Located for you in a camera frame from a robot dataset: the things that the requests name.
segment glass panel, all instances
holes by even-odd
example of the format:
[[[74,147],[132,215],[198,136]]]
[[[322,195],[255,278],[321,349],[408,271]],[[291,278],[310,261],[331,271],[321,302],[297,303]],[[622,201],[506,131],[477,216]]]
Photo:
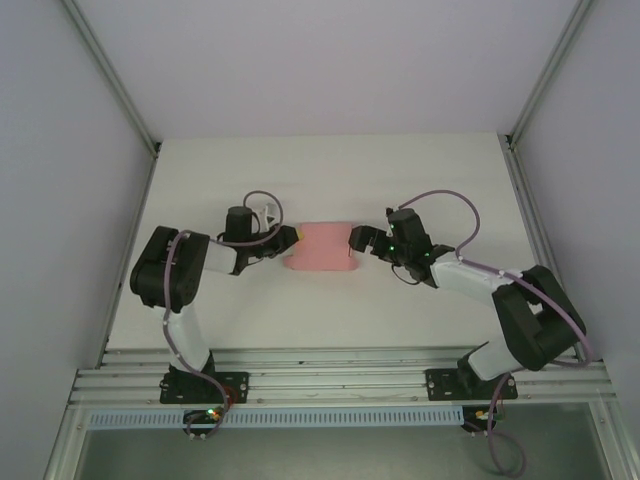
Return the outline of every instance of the glass panel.
[[[528,456],[527,479],[608,479],[586,405],[508,405],[499,429]],[[506,466],[517,451],[497,439]],[[487,441],[460,427],[89,432],[76,480],[178,478],[495,480]]]

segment pink object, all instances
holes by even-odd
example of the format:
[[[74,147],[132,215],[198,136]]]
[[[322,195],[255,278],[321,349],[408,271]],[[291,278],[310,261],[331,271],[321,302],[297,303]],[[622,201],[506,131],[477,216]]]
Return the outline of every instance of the pink object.
[[[293,255],[284,259],[287,267],[309,272],[342,272],[358,268],[349,248],[351,224],[303,223],[299,230],[303,238],[293,247]]]

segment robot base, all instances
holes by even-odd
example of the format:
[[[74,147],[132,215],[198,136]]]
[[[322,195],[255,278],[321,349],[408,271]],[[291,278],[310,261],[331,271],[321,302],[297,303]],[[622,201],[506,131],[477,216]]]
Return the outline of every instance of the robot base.
[[[248,372],[216,372],[211,355],[201,371],[216,379],[224,387],[228,387],[230,402],[247,403]],[[216,405],[223,403],[222,395],[211,383],[173,366],[169,366],[169,371],[160,382],[160,389],[160,403],[165,405]]]
[[[441,400],[491,400],[493,392],[498,386],[500,377],[493,380],[478,382],[473,388],[469,388],[460,381],[457,368],[430,368],[425,371],[427,379],[427,394],[431,401]],[[503,400],[515,400],[518,398],[518,390],[513,377],[502,387],[500,392]]]

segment metal bar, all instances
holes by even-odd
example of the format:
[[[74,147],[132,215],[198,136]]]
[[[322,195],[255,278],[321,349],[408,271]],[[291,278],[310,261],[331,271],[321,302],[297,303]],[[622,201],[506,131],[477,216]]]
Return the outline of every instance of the metal bar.
[[[551,51],[547,63],[544,65],[542,72],[533,86],[533,90],[529,94],[529,98],[527,98],[520,112],[518,120],[516,120],[511,130],[510,136],[513,144],[517,144],[522,139],[527,127],[531,123],[533,115],[564,64],[571,47],[580,36],[580,32],[584,28],[589,14],[593,11],[596,4],[597,0],[578,0],[578,2],[576,2],[558,41]]]
[[[542,223],[540,212],[535,198],[531,191],[531,186],[527,179],[526,172],[522,166],[522,159],[517,151],[511,148],[507,137],[498,135],[502,153],[507,165],[507,171],[511,178],[511,183],[516,194],[520,214],[524,221],[525,230],[529,237],[529,243],[533,250],[533,258],[541,265],[549,267],[560,279],[558,265],[549,243],[547,232]]]
[[[116,70],[109,60],[109,57],[107,57],[104,48],[102,48],[102,45],[100,45],[98,37],[91,28],[87,17],[84,15],[75,0],[60,0],[60,4],[63,6],[71,24],[75,28],[76,32],[80,36],[82,43],[87,48],[89,54],[91,55],[103,77],[107,81],[107,84],[115,95],[118,104],[123,109],[125,116],[140,137],[140,140],[142,140],[142,142],[144,143],[145,147],[149,151],[149,154],[153,158],[157,158],[158,142],[154,140],[152,138],[152,135],[149,133],[149,129],[145,125],[142,116],[131,100],[131,96],[124,87],[122,80],[116,73]]]
[[[447,405],[451,402],[428,400],[424,370],[433,366],[453,367],[466,351],[455,348],[226,351],[215,354],[215,358],[218,365],[218,359],[222,358],[226,369],[249,372],[249,405]],[[105,356],[105,361],[111,359],[116,363],[78,372],[70,397],[72,405],[158,404],[168,352],[121,352]],[[516,402],[573,403],[614,397],[606,369],[600,363],[584,370],[550,366],[540,372],[517,372],[515,376],[520,392]]]
[[[67,409],[49,458],[44,480],[69,480],[75,478],[81,464],[82,451],[87,434],[86,420],[86,410]]]
[[[157,162],[155,160],[149,165],[147,179],[140,195],[140,199],[138,200],[138,207],[136,209],[133,221],[131,222],[131,227],[129,228],[129,232],[127,234],[127,243],[124,248],[125,253],[122,256],[122,260],[120,261],[120,265],[118,267],[118,283],[116,284],[115,290],[111,295],[111,303],[109,304],[109,308],[107,310],[106,320],[103,322],[104,327],[103,331],[101,332],[102,335],[100,337],[102,338],[102,344],[100,345],[100,349],[97,351],[97,356],[95,357],[95,361],[93,362],[95,368],[99,368],[102,364],[103,356],[107,348],[107,343],[109,342],[109,334],[111,333],[111,329],[113,328],[113,323],[118,311],[118,304],[120,303],[122,288],[127,284],[126,276],[129,261],[131,260],[131,255],[133,254],[133,245],[138,235],[138,229],[140,227],[140,222],[142,221],[142,214],[147,204],[147,199],[149,198],[149,191],[151,190],[151,183],[153,182],[153,174],[156,171],[156,165]]]
[[[230,365],[252,365],[259,364],[263,367],[285,367],[290,366],[358,366],[364,364],[371,366],[373,362],[384,364],[401,363],[411,365],[412,363],[423,364],[449,362],[454,363],[463,355],[469,353],[473,348],[453,347],[453,348],[389,348],[389,349],[305,349],[305,350],[212,350],[216,360],[216,366],[220,370]],[[563,356],[563,359],[571,360],[571,356]],[[102,360],[101,368],[114,366],[166,366],[169,361],[168,350],[129,351],[119,350],[117,352],[107,351]]]
[[[640,474],[638,454],[634,448],[630,448],[633,443],[628,438],[624,424],[620,422],[618,403],[594,401],[589,408],[612,480],[637,480]]]

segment metal frame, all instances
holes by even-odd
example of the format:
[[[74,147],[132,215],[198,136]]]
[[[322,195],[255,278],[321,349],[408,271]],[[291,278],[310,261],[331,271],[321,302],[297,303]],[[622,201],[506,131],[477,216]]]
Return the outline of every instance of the metal frame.
[[[93,31],[93,28],[91,28],[91,25],[89,24],[85,14],[82,12],[82,9],[75,0],[59,0],[59,2],[66,12],[69,22],[79,35],[81,43],[87,49],[89,55],[98,67],[98,70],[100,70],[100,73],[107,82],[107,85],[113,92],[116,102],[118,102],[122,108],[122,111],[131,123],[131,126],[140,137],[140,140],[149,151],[149,154],[153,158],[157,158],[159,143],[153,139],[153,135],[149,132],[144,119],[133,103],[133,100],[131,100],[131,95],[127,92],[120,76],[111,63],[111,60],[109,60],[109,57],[102,48],[102,45],[100,45],[98,37]]]
[[[538,76],[538,79],[533,86],[533,90],[529,94],[529,97],[518,116],[518,120],[516,120],[516,124],[511,129],[510,137],[514,144],[518,143],[524,135],[529,123],[531,123],[531,119],[538,110],[538,106],[542,103],[551,83],[556,78],[558,71],[566,61],[567,56],[571,51],[571,47],[580,36],[580,32],[582,32],[589,15],[597,3],[598,0],[578,0],[576,2],[567,23],[565,23],[564,28],[562,29],[560,37],[551,51],[551,55],[549,56],[547,63],[544,65],[542,72]]]
[[[525,172],[506,137],[499,138],[518,205],[537,262],[556,270]],[[296,409],[468,405],[478,402],[431,402],[424,370],[455,366],[470,347],[400,349],[283,349],[214,351],[225,371],[250,373],[248,403],[234,408]],[[568,352],[565,359],[575,359]],[[169,363],[167,350],[107,350],[100,368],[80,370],[47,480],[73,478],[82,463],[83,443],[91,412],[99,410],[166,410],[159,383]],[[640,478],[638,456],[629,440],[616,395],[603,363],[586,369],[549,366],[540,372],[514,374],[519,398],[511,404],[586,403],[594,436],[613,480]],[[202,405],[181,405],[202,408]]]
[[[114,93],[116,101],[149,153],[156,159],[159,144],[149,133],[86,17],[75,0],[59,1]],[[577,1],[510,137],[500,137],[536,261],[547,265],[556,275],[557,265],[516,144],[525,133],[596,4],[597,0]],[[109,322],[105,333],[108,333],[117,307],[126,265],[152,177],[153,167],[132,226],[127,253],[121,266],[121,278],[109,308]],[[454,366],[455,361],[470,348],[220,351],[214,352],[214,355],[217,365],[225,370],[248,371],[251,374],[248,404],[234,408],[412,408],[452,405],[451,402],[428,400],[423,372],[427,367]],[[68,480],[75,477],[83,461],[83,445],[90,415],[95,409],[175,409],[175,406],[158,403],[158,384],[169,361],[167,351],[107,351],[100,361],[100,368],[78,372],[47,468],[46,480]],[[595,363],[584,370],[550,366],[541,372],[518,372],[515,378],[520,397],[508,401],[510,403],[587,403],[593,417],[594,435],[602,445],[603,457],[612,478],[640,478],[640,460],[624,427],[615,392],[602,363]]]

